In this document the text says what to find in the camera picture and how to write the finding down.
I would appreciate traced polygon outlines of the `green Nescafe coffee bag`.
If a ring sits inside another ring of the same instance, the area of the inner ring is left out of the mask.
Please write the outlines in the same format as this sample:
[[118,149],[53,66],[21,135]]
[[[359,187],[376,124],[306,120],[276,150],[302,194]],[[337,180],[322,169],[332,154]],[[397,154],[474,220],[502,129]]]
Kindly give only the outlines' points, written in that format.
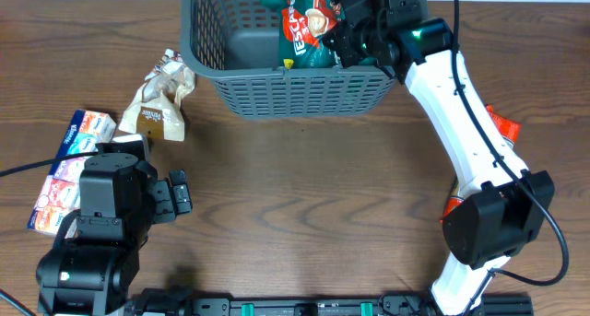
[[331,68],[340,58],[323,36],[345,18],[333,0],[261,0],[279,14],[278,61],[287,69]]

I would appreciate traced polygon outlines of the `Kleenex tissue multipack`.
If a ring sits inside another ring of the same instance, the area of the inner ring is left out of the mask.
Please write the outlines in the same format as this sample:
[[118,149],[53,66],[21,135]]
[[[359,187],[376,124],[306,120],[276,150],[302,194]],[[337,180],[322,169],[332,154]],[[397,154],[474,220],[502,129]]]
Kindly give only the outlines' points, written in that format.
[[[76,110],[58,148],[58,158],[97,150],[112,139],[116,122],[109,114]],[[27,229],[55,235],[63,219],[79,208],[79,177],[88,157],[53,163],[29,217]]]

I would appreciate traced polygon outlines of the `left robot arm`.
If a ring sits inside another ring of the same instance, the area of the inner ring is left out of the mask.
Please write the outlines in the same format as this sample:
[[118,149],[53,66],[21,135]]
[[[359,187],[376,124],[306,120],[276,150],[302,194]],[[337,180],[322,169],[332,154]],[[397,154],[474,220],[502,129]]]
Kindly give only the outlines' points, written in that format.
[[79,209],[63,219],[37,267],[44,315],[119,310],[150,228],[193,210],[185,171],[160,178],[144,135],[117,136],[97,149],[79,178]]

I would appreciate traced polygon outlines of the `beige brown paper bag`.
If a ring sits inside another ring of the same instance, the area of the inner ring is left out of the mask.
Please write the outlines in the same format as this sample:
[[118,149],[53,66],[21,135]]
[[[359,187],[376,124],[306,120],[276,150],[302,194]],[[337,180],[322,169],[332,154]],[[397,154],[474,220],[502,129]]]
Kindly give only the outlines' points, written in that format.
[[185,138],[182,101],[195,85],[195,73],[178,52],[167,49],[124,111],[119,130],[182,142]]

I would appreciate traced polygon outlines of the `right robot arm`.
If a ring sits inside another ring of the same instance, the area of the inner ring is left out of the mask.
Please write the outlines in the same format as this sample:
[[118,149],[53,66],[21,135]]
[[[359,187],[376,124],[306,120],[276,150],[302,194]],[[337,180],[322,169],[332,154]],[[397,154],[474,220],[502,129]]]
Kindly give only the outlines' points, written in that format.
[[346,67],[372,58],[419,102],[455,170],[459,202],[442,215],[450,254],[422,303],[430,315],[471,315],[504,265],[551,220],[555,193],[501,134],[459,50],[457,23],[429,18],[426,0],[333,0],[344,13],[324,43]]

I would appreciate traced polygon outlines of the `orange biscuit packet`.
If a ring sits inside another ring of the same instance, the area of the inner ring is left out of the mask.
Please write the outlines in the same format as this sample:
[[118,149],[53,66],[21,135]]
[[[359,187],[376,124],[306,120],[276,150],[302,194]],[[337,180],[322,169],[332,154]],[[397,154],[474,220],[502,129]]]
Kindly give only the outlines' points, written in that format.
[[[515,122],[513,120],[510,120],[499,115],[491,105],[487,105],[486,110],[488,111],[490,118],[494,122],[494,125],[498,129],[499,133],[501,134],[509,148],[513,148],[515,142],[519,138],[522,125],[518,122]],[[452,187],[447,197],[446,205],[442,212],[441,221],[443,221],[443,219],[446,216],[448,216],[463,202],[464,198],[460,194],[460,186],[458,183],[458,179],[457,177],[454,177]]]

